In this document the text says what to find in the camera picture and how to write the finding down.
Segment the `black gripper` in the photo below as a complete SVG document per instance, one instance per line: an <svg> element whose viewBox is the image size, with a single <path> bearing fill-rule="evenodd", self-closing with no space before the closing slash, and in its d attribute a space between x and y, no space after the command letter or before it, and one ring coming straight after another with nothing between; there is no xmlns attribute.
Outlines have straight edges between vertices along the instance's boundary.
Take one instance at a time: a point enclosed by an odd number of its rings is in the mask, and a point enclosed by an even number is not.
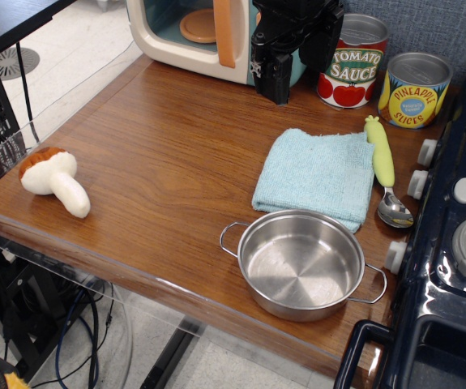
<svg viewBox="0 0 466 389"><path fill-rule="evenodd" d="M301 45L299 58L323 73L331 65L344 21L339 1L253 1L260 20L251 36L256 92L276 105L289 101L293 56L273 44Z"/></svg>

